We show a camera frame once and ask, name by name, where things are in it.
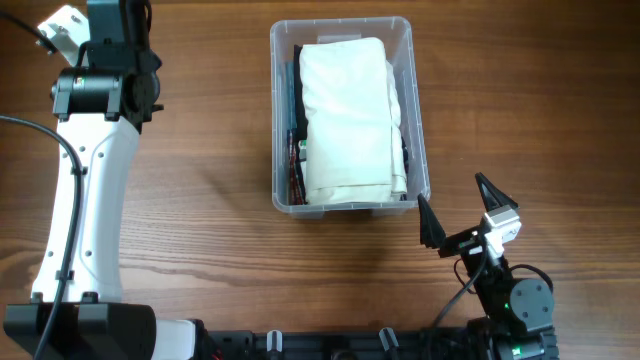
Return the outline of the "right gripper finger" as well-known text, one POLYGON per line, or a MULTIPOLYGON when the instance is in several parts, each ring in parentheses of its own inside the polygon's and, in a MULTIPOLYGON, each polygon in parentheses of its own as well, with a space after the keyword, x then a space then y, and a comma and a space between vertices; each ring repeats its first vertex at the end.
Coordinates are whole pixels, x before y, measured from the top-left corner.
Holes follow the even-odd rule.
POLYGON ((487 212, 503 206, 509 206, 516 211, 519 210, 519 204, 499 190, 482 172, 475 174, 475 180, 487 212))
POLYGON ((427 248, 439 249, 446 239, 446 233, 423 194, 418 195, 417 202, 420 215, 420 243, 427 248))

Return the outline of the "cream white cloth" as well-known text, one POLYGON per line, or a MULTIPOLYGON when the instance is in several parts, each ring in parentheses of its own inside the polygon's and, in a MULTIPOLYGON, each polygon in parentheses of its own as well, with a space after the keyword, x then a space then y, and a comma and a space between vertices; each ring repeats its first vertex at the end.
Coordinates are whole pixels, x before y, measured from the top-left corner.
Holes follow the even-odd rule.
POLYGON ((393 67, 375 37, 305 45, 306 202, 395 202, 407 193, 393 67))

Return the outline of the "red plaid shirt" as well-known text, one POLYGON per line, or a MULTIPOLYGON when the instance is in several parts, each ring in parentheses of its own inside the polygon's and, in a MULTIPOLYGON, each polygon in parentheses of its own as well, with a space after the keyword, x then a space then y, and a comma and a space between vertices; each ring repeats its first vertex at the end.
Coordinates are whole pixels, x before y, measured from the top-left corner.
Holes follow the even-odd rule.
POLYGON ((292 205, 305 205, 306 192, 299 158, 299 140, 295 129, 287 132, 288 157, 289 157, 289 184, 291 187, 290 203, 292 205))

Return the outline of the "black garment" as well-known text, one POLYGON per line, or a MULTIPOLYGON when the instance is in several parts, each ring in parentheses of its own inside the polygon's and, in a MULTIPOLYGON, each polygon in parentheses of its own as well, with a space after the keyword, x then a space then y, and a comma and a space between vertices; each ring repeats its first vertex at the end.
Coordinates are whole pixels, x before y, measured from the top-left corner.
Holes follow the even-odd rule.
POLYGON ((296 134, 299 140, 307 139, 307 127, 308 120, 305 114, 305 107, 303 103, 303 86, 301 80, 301 67, 300 67, 300 55, 303 47, 300 45, 294 46, 293 66, 294 66, 294 105, 296 115, 296 134))

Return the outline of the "blue denim jeans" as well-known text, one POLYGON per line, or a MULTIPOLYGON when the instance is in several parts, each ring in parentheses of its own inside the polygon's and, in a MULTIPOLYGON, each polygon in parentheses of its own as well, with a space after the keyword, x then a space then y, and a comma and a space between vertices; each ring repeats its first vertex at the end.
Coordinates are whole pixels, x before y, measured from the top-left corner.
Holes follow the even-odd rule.
POLYGON ((288 129, 297 128, 296 116, 296 100, 295 100, 295 65, 293 61, 289 61, 285 65, 286 68, 286 90, 287 90, 287 112, 288 112, 288 129))

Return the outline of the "white printed shirt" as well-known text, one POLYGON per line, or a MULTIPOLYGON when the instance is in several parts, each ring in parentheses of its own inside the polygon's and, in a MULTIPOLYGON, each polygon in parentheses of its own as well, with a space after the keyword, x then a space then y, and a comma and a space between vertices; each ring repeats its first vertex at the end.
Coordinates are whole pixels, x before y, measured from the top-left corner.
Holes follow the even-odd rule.
POLYGON ((307 144, 305 140, 300 140, 298 142, 298 159, 300 162, 305 162, 307 159, 306 155, 307 144))

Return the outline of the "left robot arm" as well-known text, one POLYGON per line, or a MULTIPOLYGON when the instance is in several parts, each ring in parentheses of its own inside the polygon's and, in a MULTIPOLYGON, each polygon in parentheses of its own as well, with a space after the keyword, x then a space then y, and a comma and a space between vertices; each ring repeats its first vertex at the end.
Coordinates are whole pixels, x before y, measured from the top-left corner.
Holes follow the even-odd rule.
POLYGON ((36 359, 207 359, 198 320, 161 320, 122 299, 119 244, 128 171, 143 125, 160 110, 160 58, 147 1, 91 1, 54 17, 40 40, 68 66, 52 86, 49 131, 59 170, 46 251, 25 304, 5 311, 6 335, 36 359))

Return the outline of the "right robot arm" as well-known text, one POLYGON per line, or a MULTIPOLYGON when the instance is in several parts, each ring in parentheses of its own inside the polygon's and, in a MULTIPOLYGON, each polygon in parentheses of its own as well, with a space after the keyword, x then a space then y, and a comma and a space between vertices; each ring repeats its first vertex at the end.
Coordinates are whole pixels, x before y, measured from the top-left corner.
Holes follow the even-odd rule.
POLYGON ((541 269, 511 265, 505 244, 521 230, 519 205, 484 174, 475 180, 485 213, 480 222, 448 235, 426 198, 417 198, 420 243, 442 258, 463 263, 469 279, 442 308, 427 330, 425 359, 557 359, 553 326, 554 285, 541 269), (475 294, 484 316, 460 330, 441 326, 444 317, 466 293, 475 294))

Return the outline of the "clear plastic storage bin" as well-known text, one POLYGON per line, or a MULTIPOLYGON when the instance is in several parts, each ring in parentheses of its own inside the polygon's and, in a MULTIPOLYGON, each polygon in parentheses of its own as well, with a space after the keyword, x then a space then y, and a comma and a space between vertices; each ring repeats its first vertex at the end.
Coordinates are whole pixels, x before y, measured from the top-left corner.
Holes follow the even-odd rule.
POLYGON ((416 61, 410 22, 401 16, 280 20, 270 29, 272 98, 272 202, 294 218, 320 219, 327 212, 369 211, 374 216, 400 215, 418 206, 417 197, 431 195, 424 145, 416 61), (288 112, 286 68, 293 61, 294 46, 324 44, 376 37, 393 66, 401 110, 400 131, 408 153, 407 199, 386 203, 292 205, 289 184, 288 112))

